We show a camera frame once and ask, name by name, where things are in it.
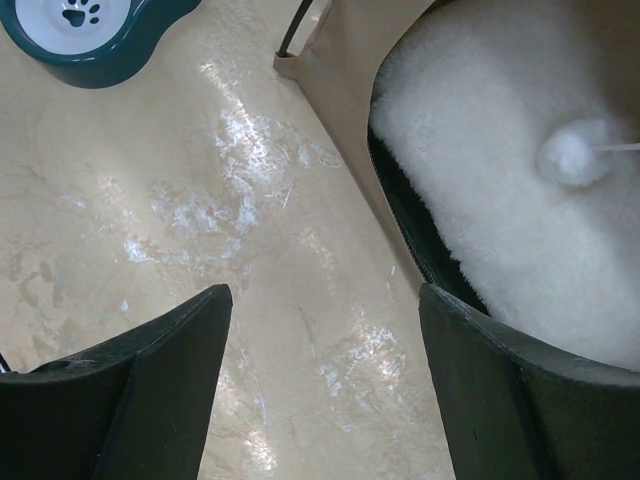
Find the black strap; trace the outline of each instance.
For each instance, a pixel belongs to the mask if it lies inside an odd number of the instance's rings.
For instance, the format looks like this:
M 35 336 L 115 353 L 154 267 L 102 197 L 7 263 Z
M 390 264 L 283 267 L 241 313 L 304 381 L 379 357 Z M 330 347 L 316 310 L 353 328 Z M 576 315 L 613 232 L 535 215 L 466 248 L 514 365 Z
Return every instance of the black strap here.
M 291 20 L 291 25 L 289 25 L 289 28 L 287 29 L 287 33 L 285 33 L 284 39 L 282 40 L 282 44 L 278 49 L 277 55 L 279 57 L 286 57 L 289 55 L 287 51 L 289 50 L 289 45 L 291 45 L 291 40 L 293 40 L 293 36 L 298 31 L 298 27 L 300 27 L 300 24 L 302 23 L 302 20 L 304 19 L 305 15 L 309 11 L 309 7 L 311 6 L 312 3 L 313 3 L 313 0 L 302 0 L 302 3 L 300 3 L 300 6 L 298 7 L 298 11 L 293 17 L 293 20 Z
M 9 364 L 0 353 L 0 374 L 9 373 L 10 371 L 11 368 L 9 368 Z

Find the beige fabric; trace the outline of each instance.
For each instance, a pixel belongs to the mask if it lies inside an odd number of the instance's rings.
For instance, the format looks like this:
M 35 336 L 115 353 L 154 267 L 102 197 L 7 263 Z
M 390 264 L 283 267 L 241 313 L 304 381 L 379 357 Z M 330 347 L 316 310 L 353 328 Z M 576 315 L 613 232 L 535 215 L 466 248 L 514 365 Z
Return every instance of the beige fabric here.
M 367 146 L 373 82 L 393 46 L 434 0 L 333 0 L 297 57 L 276 70 L 298 82 L 385 229 L 412 284 L 423 279 L 400 233 Z

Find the dark green plastic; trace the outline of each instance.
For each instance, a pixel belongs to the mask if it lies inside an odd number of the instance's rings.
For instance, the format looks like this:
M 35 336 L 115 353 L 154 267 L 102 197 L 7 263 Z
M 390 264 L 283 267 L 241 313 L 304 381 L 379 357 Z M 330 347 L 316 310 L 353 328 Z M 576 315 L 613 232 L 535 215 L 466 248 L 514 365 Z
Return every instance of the dark green plastic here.
M 150 322 L 0 375 L 1 480 L 196 480 L 231 320 L 211 287 Z
M 116 36 L 100 48 L 81 55 L 52 54 L 32 42 L 18 22 L 15 0 L 0 0 L 0 20 L 16 45 L 58 80 L 95 89 L 117 85 L 138 73 L 164 32 L 201 2 L 132 0 L 129 18 Z
M 433 285 L 420 318 L 458 480 L 640 479 L 640 373 L 554 348 Z

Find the white pom-pom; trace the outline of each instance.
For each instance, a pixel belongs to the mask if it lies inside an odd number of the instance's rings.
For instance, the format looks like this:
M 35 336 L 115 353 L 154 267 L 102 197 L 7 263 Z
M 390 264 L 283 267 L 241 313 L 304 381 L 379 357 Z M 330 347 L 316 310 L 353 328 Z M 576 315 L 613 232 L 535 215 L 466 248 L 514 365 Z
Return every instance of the white pom-pom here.
M 556 130 L 538 154 L 538 170 L 548 181 L 587 187 L 611 171 L 607 152 L 598 146 L 610 142 L 604 120 L 576 120 Z

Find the beige marble tile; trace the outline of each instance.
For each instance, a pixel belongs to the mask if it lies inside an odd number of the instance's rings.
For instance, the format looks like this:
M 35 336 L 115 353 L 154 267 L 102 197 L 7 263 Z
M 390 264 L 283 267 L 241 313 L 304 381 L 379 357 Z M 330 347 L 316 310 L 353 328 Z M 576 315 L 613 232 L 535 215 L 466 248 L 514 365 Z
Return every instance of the beige marble tile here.
M 416 296 L 271 69 L 297 4 L 205 0 L 102 91 L 0 34 L 0 350 L 27 371 L 229 283 L 201 480 L 450 479 Z

